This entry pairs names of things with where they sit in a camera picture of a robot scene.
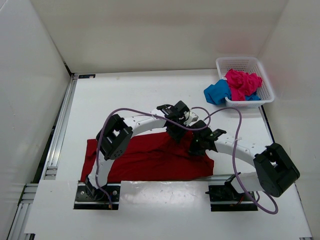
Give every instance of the white platform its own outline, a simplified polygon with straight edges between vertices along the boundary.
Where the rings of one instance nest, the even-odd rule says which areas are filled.
[[[95,138],[112,110],[128,107],[150,111],[156,106],[174,105],[182,100],[189,107],[202,106],[213,112],[218,108],[206,103],[203,90],[218,79],[216,70],[108,73],[97,74],[93,79],[79,79],[56,180],[39,183],[25,232],[35,234],[36,240],[298,240],[311,237],[295,186],[276,199],[277,215],[261,210],[210,212],[209,197],[205,194],[208,186],[198,181],[122,182],[118,211],[73,209],[87,139]],[[271,140],[259,109],[241,112],[243,121],[239,136],[256,144],[269,145]],[[200,110],[196,113],[200,118],[206,116]],[[120,114],[132,115],[130,112]],[[217,113],[210,124],[213,130],[224,129],[232,135],[237,125],[238,114],[232,111]],[[208,152],[208,155],[215,160],[215,174],[232,174],[229,155],[215,152]],[[243,173],[254,170],[239,160],[237,166]],[[273,209],[266,197],[262,196],[260,202]]]

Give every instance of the metal frame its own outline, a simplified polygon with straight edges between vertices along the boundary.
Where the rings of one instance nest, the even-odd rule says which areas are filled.
[[[34,234],[25,234],[25,227],[31,211],[38,184],[27,184],[24,188],[22,200],[18,205],[11,230],[7,240],[32,240]]]
[[[60,109],[59,117],[57,120],[56,128],[52,137],[52,142],[45,160],[45,167],[42,171],[41,179],[43,180],[54,180],[57,174],[59,165],[60,151],[64,143],[65,133],[67,130],[70,110],[75,94],[77,85],[78,75],[71,76],[70,83],[66,90],[62,106]],[[55,170],[55,173],[48,173],[47,171]]]

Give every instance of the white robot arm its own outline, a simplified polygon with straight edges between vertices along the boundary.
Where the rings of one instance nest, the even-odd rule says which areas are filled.
[[[167,133],[179,141],[187,130],[176,126],[169,121],[158,118],[164,117],[182,126],[189,126],[198,120],[198,116],[192,112],[182,101],[175,106],[162,105],[149,112],[152,116],[137,115],[121,118],[115,114],[108,121],[102,133],[100,158],[98,160],[99,171],[94,164],[91,173],[87,176],[85,184],[92,199],[100,198],[97,182],[103,188],[107,185],[108,174],[113,162],[125,153],[131,138],[137,134],[156,128],[166,127]],[[193,131],[189,153],[191,155],[204,155],[206,150],[228,155],[233,154],[235,138],[226,131],[216,129],[212,131],[202,120],[190,126]],[[255,167],[256,172],[241,173],[239,175],[243,185],[248,191],[265,191],[274,197],[279,197],[294,181],[300,177],[300,173],[281,145],[273,143],[270,146],[259,146],[255,143],[240,140],[237,142],[235,157]],[[225,182],[226,186],[238,194],[243,189],[233,175]]]

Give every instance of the fabric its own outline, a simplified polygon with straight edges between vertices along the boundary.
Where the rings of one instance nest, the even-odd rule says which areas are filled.
[[[257,74],[230,69],[226,75],[227,84],[231,90],[232,101],[245,101],[262,86],[262,78]]]
[[[246,101],[260,101],[261,98],[257,95],[257,92],[255,91],[252,95],[250,96],[245,96]]]
[[[188,154],[193,134],[187,132],[180,143],[166,132],[135,136],[125,154],[116,159],[108,183],[121,181],[192,180],[213,174],[214,161],[207,155]],[[87,140],[81,182],[91,172],[96,160],[97,141]]]
[[[226,80],[220,79],[215,85],[210,85],[204,91],[205,100],[214,105],[225,103],[225,97],[231,98],[231,91]]]

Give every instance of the white plastic basket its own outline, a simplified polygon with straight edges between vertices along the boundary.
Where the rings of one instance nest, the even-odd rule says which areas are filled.
[[[216,68],[219,73],[219,78],[225,77],[230,69],[236,71],[243,71],[246,73],[256,73],[262,78],[262,87],[259,87],[256,94],[261,100],[259,101],[231,101],[229,98],[225,98],[225,104],[227,107],[235,108],[258,108],[262,104],[271,103],[275,99],[274,92],[270,86],[269,79],[265,73],[259,60],[251,56],[231,56],[231,57],[219,57],[215,61]]]

